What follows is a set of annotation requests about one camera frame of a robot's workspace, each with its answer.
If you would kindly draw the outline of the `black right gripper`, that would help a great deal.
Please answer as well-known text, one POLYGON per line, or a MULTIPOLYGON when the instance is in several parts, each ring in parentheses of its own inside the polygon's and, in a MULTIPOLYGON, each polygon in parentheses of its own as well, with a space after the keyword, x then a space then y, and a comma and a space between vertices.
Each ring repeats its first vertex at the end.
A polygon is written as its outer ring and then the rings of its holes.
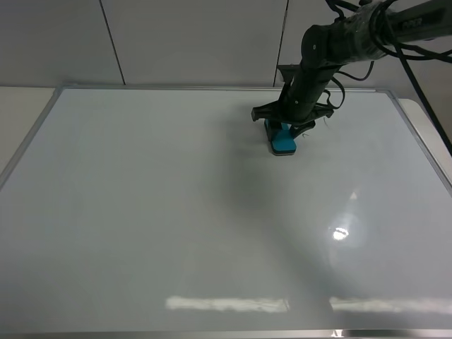
POLYGON ((315 120, 330 117, 332 104, 320 104, 319 98, 333 80, 335 69, 322 67, 311 69, 303 65, 280 65, 284 81, 279 98, 271 103, 255 107, 251 111, 253 121, 265 119, 268 142, 272 142, 282 130, 282 124, 290 124, 290 136, 296 139, 315 127, 315 120))

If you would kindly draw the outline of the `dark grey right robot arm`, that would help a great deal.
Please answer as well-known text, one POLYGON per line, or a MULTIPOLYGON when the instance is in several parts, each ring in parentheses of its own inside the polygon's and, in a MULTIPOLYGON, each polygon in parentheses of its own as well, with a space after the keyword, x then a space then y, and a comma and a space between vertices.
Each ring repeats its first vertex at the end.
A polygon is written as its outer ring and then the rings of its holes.
POLYGON ((340 16, 330 25, 313 25, 301 43, 297 66, 281 66, 285 84, 275 102, 255 107, 254 121, 265 119, 311 128, 315 120, 330 117, 337 109, 319 98, 327 85, 348 64, 376 61, 387 55, 400 60, 435 127, 439 120, 410 69, 409 61, 437 60, 451 63, 451 52, 432 52, 415 45, 451 35, 451 2, 427 1, 404 11, 390 10, 392 1, 374 1, 355 7, 350 17, 340 16))

